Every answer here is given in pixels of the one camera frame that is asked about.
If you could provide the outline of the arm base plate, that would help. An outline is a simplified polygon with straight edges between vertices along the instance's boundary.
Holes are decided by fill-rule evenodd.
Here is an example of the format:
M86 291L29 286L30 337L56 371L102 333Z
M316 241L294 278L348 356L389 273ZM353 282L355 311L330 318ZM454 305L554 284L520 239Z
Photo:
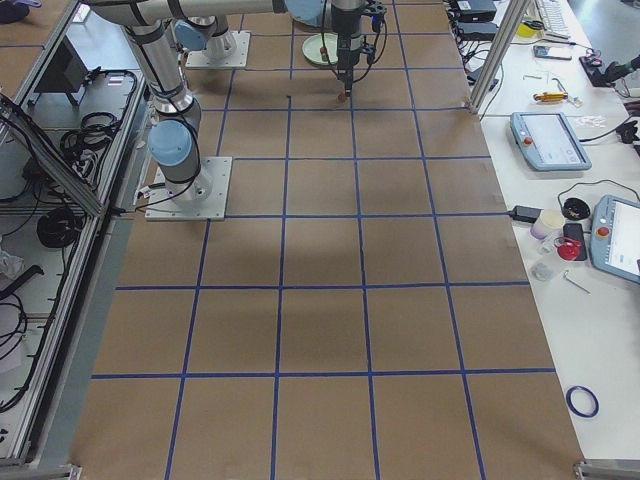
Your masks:
M148 221L223 221L232 163L231 157L202 157L200 173L185 193L171 199L188 183L179 186L169 182L151 191L151 206L145 209L145 218Z
M246 30L228 30L212 37L204 50L191 51L186 60L187 69L229 70L247 66L251 33Z

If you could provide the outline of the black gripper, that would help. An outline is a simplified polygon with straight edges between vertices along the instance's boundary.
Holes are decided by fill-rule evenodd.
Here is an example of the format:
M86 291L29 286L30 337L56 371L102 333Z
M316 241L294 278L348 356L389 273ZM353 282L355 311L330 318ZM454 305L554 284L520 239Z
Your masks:
M363 16L371 16L371 1L338 1L331 2L331 28L337 35L338 79L344 84L344 95L351 96L352 84L356 82L354 68L364 55L369 65L375 59L375 45L366 41L361 30Z

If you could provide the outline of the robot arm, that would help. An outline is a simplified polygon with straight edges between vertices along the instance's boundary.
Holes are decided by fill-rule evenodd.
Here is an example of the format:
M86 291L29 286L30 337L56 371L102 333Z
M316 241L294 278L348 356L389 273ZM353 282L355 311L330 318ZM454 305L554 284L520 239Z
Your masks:
M177 20L174 34L178 43L187 51L203 52L214 60L229 57L237 49L225 15Z
M287 1L87 1L101 18L120 26L145 80L154 95L154 108L162 119L186 117L195 98L180 73L178 61L172 57L164 23L176 20L189 30L210 29L223 34L226 17L236 14L284 14ZM325 1L321 15L330 17L337 36L335 62L328 67L343 84L343 96L351 96L355 83L354 67L365 55L372 66L376 62L377 44L369 44L361 31L363 17L372 21L379 34L386 29L386 7L378 1Z

